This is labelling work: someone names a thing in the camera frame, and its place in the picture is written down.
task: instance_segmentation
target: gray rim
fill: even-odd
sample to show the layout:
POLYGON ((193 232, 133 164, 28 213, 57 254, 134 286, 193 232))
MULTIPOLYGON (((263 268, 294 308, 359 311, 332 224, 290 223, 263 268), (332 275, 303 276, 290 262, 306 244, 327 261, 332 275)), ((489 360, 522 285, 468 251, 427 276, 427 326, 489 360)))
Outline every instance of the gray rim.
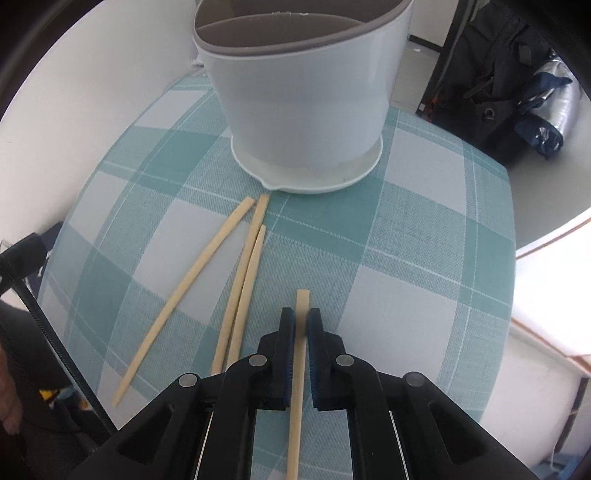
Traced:
POLYGON ((295 51, 309 50, 311 48, 324 47, 326 45, 332 45, 352 38, 360 37, 366 33, 383 27, 384 25, 397 19, 410 5, 413 0, 402 0, 392 10, 385 13, 381 17, 375 18, 374 20, 362 23, 357 27, 348 28, 341 32, 333 33, 331 35, 325 35, 324 37, 312 38, 310 40, 302 40, 292 43, 282 43, 278 45, 265 45, 262 47, 221 47, 218 45, 212 45, 204 41, 197 33, 197 16, 199 14, 199 7, 197 7, 197 13, 195 13, 195 19, 193 21, 193 38, 199 48, 202 48, 208 53, 217 55, 224 55, 229 57, 254 57, 264 55, 275 55, 281 53, 289 53, 295 51))

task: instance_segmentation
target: black cable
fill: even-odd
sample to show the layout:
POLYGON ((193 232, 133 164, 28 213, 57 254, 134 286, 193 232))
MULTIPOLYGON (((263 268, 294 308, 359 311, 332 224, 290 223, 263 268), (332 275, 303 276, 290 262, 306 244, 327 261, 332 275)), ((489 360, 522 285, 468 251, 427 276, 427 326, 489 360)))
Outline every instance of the black cable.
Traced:
POLYGON ((43 313, 40 305, 37 303, 37 300, 31 293, 31 291, 27 288, 25 283, 20 280, 16 279, 12 274, 12 268, 10 265, 4 261, 4 259, 0 256, 0 276, 3 278, 8 278, 11 280, 11 287, 12 289, 18 294, 21 298, 22 302, 25 304, 31 316, 43 332, 43 335, 53 348, 53 351, 57 354, 61 363, 66 367, 74 382, 80 388, 82 394, 86 397, 90 406, 94 409, 96 415, 98 416, 99 420, 105 426, 109 434, 113 435, 117 432, 117 427, 109 417, 109 414, 103 408, 98 398, 96 398, 95 393, 92 391, 90 385, 78 370, 78 367, 72 360, 72 357, 64 347, 64 344, 61 342, 60 338, 55 333, 51 323, 43 313))

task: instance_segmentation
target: navy blue fabric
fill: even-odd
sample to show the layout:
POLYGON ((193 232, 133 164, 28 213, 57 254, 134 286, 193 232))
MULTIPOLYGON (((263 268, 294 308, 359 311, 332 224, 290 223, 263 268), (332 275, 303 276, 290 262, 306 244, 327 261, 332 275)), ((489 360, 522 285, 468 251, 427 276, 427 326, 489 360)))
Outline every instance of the navy blue fabric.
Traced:
POLYGON ((540 93, 550 90, 552 88, 560 88, 564 85, 572 83, 568 77, 557 77, 548 72, 539 72, 535 74, 524 86, 523 94, 521 95, 521 103, 518 111, 521 115, 529 112, 534 108, 540 107, 544 103, 544 99, 534 98, 528 100, 540 93))
POLYGON ((560 150, 564 143, 563 136, 554 125, 532 113, 526 113, 514 128, 521 138, 546 159, 560 150))

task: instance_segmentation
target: wooden stick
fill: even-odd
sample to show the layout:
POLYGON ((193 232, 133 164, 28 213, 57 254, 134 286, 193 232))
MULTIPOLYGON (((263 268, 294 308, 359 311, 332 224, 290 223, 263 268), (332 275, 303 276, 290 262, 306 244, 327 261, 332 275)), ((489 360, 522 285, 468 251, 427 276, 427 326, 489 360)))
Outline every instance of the wooden stick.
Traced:
POLYGON ((293 381, 291 384, 290 436, 287 445, 287 476, 297 480, 300 463, 301 418, 304 408, 304 374, 306 372, 306 316, 310 310, 310 291, 298 290, 295 298, 295 345, 293 381))
POLYGON ((232 283, 232 289, 230 290, 230 296, 228 298, 228 304, 226 305, 226 311, 223 314, 222 326, 220 327, 219 337, 217 339, 216 352, 213 356, 212 367, 210 375, 217 375, 222 373, 223 362, 226 359, 226 351, 228 350, 228 342, 230 340, 230 334, 232 333, 232 326, 234 324, 234 318, 236 316, 236 309, 238 308, 238 301, 240 300, 240 293, 242 286, 244 285, 244 278, 246 277, 246 269, 248 268, 248 262, 251 259, 252 249, 255 246, 256 236, 262 225, 262 220, 267 211, 267 205, 269 204, 269 196, 261 195, 259 201, 256 204, 256 210, 252 217, 251 226, 248 229, 246 241, 244 242, 244 249, 236 274, 234 275, 234 281, 232 283))
POLYGON ((250 262, 248 262, 246 277, 244 278, 244 286, 242 287, 240 301, 238 302, 238 310, 236 311, 236 321, 234 322, 232 340, 230 340, 230 347, 228 349, 226 369, 228 369, 230 365, 235 363, 240 357, 242 337, 244 336, 244 328, 246 326, 246 318, 248 317, 248 309, 251 305, 252 289, 255 285, 256 273, 261 260, 262 244, 265 239, 266 230, 267 227, 262 225, 261 230, 256 236, 255 248, 252 250, 250 262))
POLYGON ((152 343, 154 343, 154 340, 156 340, 156 337, 160 333, 160 330, 162 330, 162 327, 168 320, 168 317, 170 317, 173 310, 181 301, 185 293, 187 293, 187 290, 191 287, 193 281, 195 280, 195 278, 197 278, 197 276, 199 275, 203 267, 205 267, 205 265, 212 257, 212 255, 215 253, 215 251, 219 248, 219 246, 226 239, 226 237, 236 228, 238 223, 240 223, 240 220, 242 220, 242 218, 246 215, 246 213, 248 212, 248 210, 250 210, 254 203, 254 199, 246 197, 242 201, 242 203, 238 205, 236 210, 234 210, 226 219, 226 221, 220 228, 219 232, 216 233, 216 235, 212 238, 209 244, 205 247, 203 252, 201 252, 201 254, 197 258, 191 269, 187 272, 187 274, 181 280, 181 283, 174 290, 173 294, 170 296, 170 298, 164 305, 164 308, 156 318, 154 324, 150 327, 150 330, 148 331, 148 334, 145 336, 144 341, 139 346, 138 351, 135 353, 134 359, 129 364, 127 372, 125 372, 125 376, 121 379, 121 383, 119 383, 119 388, 117 389, 117 392, 115 392, 115 396, 113 397, 113 407, 116 407, 123 398, 123 395, 125 395, 125 392, 129 388, 129 385, 131 384, 133 377, 137 373, 139 366, 141 365, 141 362, 144 360, 146 353, 148 353, 148 350, 152 346, 152 343))

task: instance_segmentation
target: white saucer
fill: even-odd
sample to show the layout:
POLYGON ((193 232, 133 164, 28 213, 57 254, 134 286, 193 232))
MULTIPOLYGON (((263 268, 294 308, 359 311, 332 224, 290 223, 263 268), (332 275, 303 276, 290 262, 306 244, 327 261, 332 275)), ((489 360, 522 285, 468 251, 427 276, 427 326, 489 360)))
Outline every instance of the white saucer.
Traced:
POLYGON ((308 167, 271 165, 246 153, 234 140, 230 142, 232 155, 240 168, 256 178, 267 190, 289 193, 327 193, 344 189, 361 180, 379 162, 384 148, 382 136, 366 153, 344 165, 330 170, 311 170, 308 167))

